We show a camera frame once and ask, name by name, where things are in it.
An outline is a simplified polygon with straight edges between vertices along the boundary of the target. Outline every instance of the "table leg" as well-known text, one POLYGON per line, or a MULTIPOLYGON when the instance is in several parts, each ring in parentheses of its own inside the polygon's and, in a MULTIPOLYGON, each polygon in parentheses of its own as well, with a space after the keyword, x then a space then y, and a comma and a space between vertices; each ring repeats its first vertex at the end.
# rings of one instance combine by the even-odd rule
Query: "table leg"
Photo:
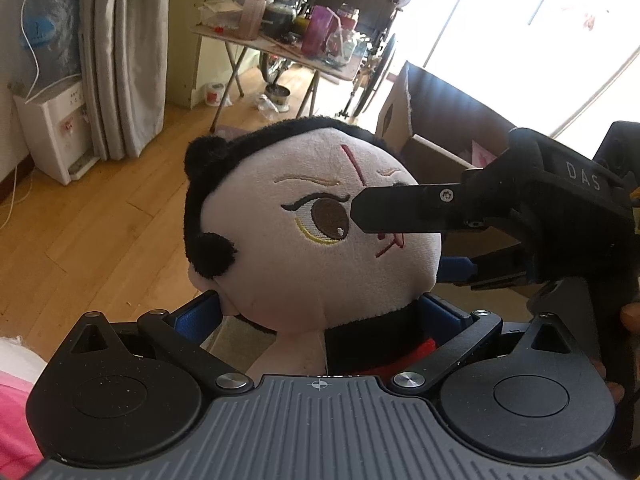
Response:
POLYGON ((313 90, 311 92, 311 107, 309 108, 309 117, 313 117, 314 111, 316 110, 316 97, 318 96, 318 83, 320 82, 320 72, 316 70, 314 74, 314 79, 311 82, 313 85, 313 90))
MULTIPOLYGON (((234 61, 234 56, 231 54, 231 47, 229 46, 229 42, 225 41, 226 54, 229 56, 229 63, 231 63, 231 68, 236 67, 236 62, 234 61)), ((238 85, 238 90, 240 91, 240 97, 244 97, 244 92, 242 91, 242 86, 240 85, 240 76, 236 73, 236 84, 238 85)))
POLYGON ((248 47, 244 47, 242 49, 242 52, 240 53, 240 57, 238 58, 238 62, 236 62, 236 65, 233 67, 233 70, 231 72, 231 77, 229 78, 229 82, 225 86, 225 92, 222 94, 222 99, 220 101, 220 106, 218 107, 218 111, 216 112, 216 116, 213 118, 213 122, 211 123, 211 127, 209 129, 209 132, 212 133, 212 134, 214 134, 216 132, 216 126, 218 125, 218 118, 220 117, 220 114, 222 113, 222 108, 224 108, 225 100, 226 100, 227 96, 229 95, 229 90, 231 88, 231 84, 233 83, 234 79, 238 75, 238 70, 240 70, 240 64, 242 63, 242 60, 244 59, 244 54, 246 54, 247 49, 248 49, 248 47))
POLYGON ((302 115, 302 110, 305 109, 306 102, 309 101, 309 96, 311 95, 311 92, 314 89, 315 82, 316 82, 316 75, 314 74, 314 78, 311 80, 311 83, 309 83, 309 86, 306 89, 305 96, 302 99, 302 104, 300 105, 300 108, 298 108, 298 113, 296 114, 296 118, 299 118, 302 115))

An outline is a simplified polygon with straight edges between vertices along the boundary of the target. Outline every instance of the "pink bottle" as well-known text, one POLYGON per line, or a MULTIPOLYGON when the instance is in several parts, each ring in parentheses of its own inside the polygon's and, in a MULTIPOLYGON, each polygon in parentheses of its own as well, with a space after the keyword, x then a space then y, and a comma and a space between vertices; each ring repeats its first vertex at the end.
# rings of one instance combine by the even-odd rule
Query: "pink bottle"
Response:
POLYGON ((324 47, 326 37, 329 35, 331 22, 334 15, 326 7, 315 6, 311 13, 311 21, 302 41, 302 54, 307 57, 318 56, 324 47))
POLYGON ((238 38, 257 40, 267 0, 245 0, 238 25, 238 38))

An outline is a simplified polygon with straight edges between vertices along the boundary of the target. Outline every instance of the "red scar embroidery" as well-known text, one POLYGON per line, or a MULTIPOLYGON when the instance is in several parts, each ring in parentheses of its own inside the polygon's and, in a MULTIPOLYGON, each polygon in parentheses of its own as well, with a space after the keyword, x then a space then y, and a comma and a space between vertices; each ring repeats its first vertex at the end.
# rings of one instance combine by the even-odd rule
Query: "red scar embroidery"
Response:
POLYGON ((366 186, 367 183, 364 181, 364 175, 362 174, 362 170, 360 169, 360 167, 358 166, 358 163, 356 162, 356 158, 353 156, 353 152, 346 144, 341 144, 340 146, 349 157, 349 160, 353 164, 353 167, 356 169, 356 173, 358 173, 358 177, 360 178, 362 185, 366 186))
MULTIPOLYGON (((382 238, 380 238, 380 235, 378 235, 378 240, 384 240, 384 239, 385 239, 384 235, 383 235, 382 238)), ((376 258, 379 258, 380 256, 382 256, 384 253, 386 253, 394 245, 397 245, 401 249, 404 249, 404 234, 402 234, 402 233, 400 233, 400 234, 394 233, 393 241, 388 246, 386 246, 384 249, 382 249, 378 254, 376 254, 376 258)))

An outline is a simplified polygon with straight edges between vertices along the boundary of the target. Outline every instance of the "human hand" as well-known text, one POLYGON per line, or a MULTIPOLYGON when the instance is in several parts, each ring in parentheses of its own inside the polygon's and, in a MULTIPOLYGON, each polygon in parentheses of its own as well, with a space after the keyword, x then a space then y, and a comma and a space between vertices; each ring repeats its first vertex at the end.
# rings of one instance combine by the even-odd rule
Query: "human hand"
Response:
MULTIPOLYGON (((631 303, 624 306, 620 311, 620 319, 629 332, 635 335, 640 335, 640 303, 631 303)), ((605 379, 607 371, 604 365, 601 362, 596 361, 593 362, 593 365, 596 367, 600 376, 605 379)), ((619 403, 625 396, 625 389, 620 384, 611 382, 607 382, 607 386, 611 391, 611 395, 613 396, 615 403, 619 403)))

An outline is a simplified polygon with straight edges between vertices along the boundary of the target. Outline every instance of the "plastic bottle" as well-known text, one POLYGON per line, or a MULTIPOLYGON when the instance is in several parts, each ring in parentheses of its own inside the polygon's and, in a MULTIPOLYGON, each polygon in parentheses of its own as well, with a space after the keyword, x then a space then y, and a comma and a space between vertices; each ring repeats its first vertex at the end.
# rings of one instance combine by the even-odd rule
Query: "plastic bottle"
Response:
POLYGON ((241 40, 257 40, 260 24, 267 0, 245 0, 238 25, 238 38, 241 40))

